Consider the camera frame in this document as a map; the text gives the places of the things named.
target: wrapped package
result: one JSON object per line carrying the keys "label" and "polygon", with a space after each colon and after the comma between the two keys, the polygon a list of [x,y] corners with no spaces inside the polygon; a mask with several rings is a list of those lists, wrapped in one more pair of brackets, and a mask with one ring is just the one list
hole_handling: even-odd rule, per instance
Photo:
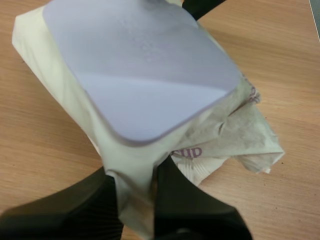
{"label": "wrapped package", "polygon": [[[178,13],[175,21],[185,19],[193,28],[199,28],[218,46],[219,54],[227,56],[187,12],[174,7]],[[260,94],[240,71],[231,94],[175,130],[146,144],[124,141],[116,136],[99,106],[66,64],[44,20],[44,10],[45,6],[16,17],[12,44],[48,92],[87,134],[102,158],[106,174],[115,179],[119,219],[141,237],[149,239],[153,235],[150,184],[153,169],[169,154],[195,185],[230,157],[259,173],[268,172],[284,154],[276,134],[256,107]]]}

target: white plastic bag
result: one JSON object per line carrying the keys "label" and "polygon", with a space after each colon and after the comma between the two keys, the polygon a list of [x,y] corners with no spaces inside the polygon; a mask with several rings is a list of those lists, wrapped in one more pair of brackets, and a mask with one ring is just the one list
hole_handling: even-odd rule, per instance
{"label": "white plastic bag", "polygon": [[228,98],[158,141],[144,146],[118,141],[64,63],[42,12],[40,7],[16,18],[12,43],[94,144],[106,173],[115,179],[120,220],[141,237],[153,236],[152,172],[168,154],[195,184],[229,157],[260,172],[284,154],[255,106],[259,94],[241,73],[241,83]]}

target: wood grain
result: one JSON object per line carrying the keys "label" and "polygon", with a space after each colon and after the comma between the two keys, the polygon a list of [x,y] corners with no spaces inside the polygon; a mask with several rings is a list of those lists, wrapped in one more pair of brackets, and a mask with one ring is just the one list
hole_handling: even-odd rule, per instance
{"label": "wood grain", "polygon": [[[0,212],[102,165],[11,45],[15,16],[46,2],[0,0]],[[255,240],[320,239],[320,43],[309,1],[227,0],[201,23],[259,89],[286,150],[271,174],[230,160],[201,187],[236,206]]]}

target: wooden table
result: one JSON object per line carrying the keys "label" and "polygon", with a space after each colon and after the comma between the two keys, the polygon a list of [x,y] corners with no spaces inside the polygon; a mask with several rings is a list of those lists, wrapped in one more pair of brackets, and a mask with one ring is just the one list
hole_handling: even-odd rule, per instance
{"label": "wooden table", "polygon": [[[11,45],[15,16],[46,2],[0,0],[0,212],[102,165]],[[236,206],[255,240],[320,239],[320,43],[309,1],[227,0],[201,22],[261,92],[286,150],[271,174],[229,160],[201,187]]]}

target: wooden desk surface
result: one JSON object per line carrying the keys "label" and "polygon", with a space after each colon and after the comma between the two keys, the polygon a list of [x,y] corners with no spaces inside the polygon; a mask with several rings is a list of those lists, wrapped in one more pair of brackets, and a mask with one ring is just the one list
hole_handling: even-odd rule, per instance
{"label": "wooden desk surface", "polygon": [[[0,212],[102,165],[11,45],[15,16],[46,2],[0,0]],[[286,150],[271,174],[229,160],[202,188],[236,206],[256,240],[320,239],[320,43],[309,1],[227,0],[201,22],[261,92]]]}

